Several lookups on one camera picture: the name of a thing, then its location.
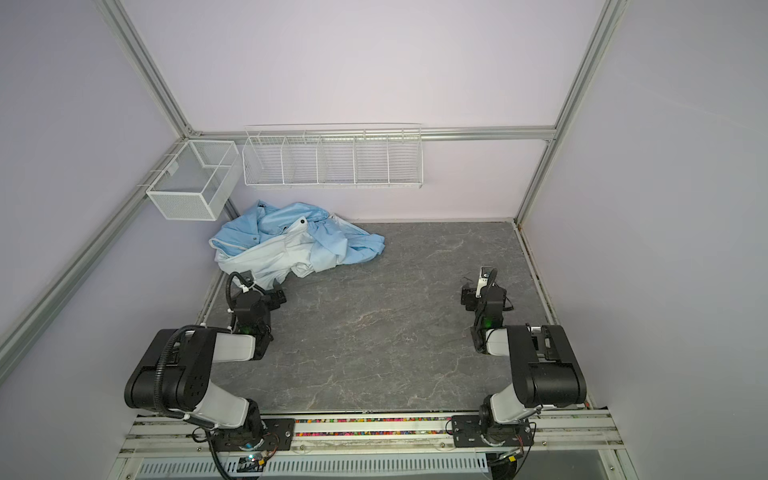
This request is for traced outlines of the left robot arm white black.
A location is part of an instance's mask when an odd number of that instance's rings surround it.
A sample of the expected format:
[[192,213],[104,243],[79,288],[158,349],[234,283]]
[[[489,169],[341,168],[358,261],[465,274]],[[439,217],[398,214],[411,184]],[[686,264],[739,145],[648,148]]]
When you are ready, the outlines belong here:
[[266,287],[234,272],[227,277],[230,323],[162,329],[129,377],[126,405],[158,413],[207,431],[228,431],[260,439],[265,427],[259,407],[211,380],[216,363],[251,362],[264,358],[274,340],[271,313],[286,302],[282,285]]

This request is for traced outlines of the aluminium front rail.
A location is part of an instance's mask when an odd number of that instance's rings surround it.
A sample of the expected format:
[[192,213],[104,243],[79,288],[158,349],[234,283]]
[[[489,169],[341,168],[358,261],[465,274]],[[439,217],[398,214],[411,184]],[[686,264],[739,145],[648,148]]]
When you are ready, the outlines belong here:
[[[353,415],[278,414],[296,419],[294,438],[279,454],[443,453],[507,451],[513,447],[458,448],[449,432],[453,415],[473,412],[411,412]],[[533,442],[525,448],[554,450],[622,450],[625,447],[606,410],[549,410],[528,419]]]

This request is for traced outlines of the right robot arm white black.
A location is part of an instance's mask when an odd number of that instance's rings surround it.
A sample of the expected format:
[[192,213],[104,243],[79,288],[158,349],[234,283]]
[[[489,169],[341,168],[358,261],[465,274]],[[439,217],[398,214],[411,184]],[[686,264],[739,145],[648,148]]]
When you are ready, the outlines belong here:
[[506,325],[514,309],[507,290],[497,283],[498,271],[480,269],[466,283],[460,303],[474,314],[471,337],[475,351],[509,361],[511,383],[491,394],[479,410],[483,435],[516,433],[546,407],[565,408],[587,400],[587,385],[570,341],[559,325]]

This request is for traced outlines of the light blue jacket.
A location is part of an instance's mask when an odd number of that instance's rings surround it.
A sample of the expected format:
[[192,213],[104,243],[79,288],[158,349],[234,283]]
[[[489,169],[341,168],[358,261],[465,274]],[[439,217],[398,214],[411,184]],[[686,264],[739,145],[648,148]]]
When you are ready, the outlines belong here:
[[258,202],[225,223],[209,245],[223,272],[246,274],[268,290],[290,274],[304,278],[371,261],[383,253],[385,238],[311,204]]

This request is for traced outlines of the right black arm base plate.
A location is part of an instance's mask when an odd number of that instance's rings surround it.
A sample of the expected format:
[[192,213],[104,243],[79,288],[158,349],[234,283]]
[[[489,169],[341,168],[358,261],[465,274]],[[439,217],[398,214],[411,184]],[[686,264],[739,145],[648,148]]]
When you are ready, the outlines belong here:
[[490,423],[477,413],[453,415],[449,432],[458,448],[528,447],[533,442],[533,427],[529,423]]

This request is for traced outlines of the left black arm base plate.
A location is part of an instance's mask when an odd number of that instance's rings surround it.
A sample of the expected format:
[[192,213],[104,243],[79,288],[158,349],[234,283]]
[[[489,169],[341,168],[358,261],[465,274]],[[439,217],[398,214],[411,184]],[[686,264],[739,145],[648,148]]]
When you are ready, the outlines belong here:
[[216,452],[287,451],[291,448],[295,426],[295,418],[266,418],[255,431],[247,426],[217,430],[212,442]]

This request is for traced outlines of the small white mesh basket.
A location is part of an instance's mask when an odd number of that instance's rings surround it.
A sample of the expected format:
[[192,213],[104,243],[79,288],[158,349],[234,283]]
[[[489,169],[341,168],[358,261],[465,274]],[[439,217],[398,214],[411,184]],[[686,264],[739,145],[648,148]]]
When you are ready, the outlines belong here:
[[167,220],[215,221],[241,175],[235,142],[187,140],[149,184],[147,195]]

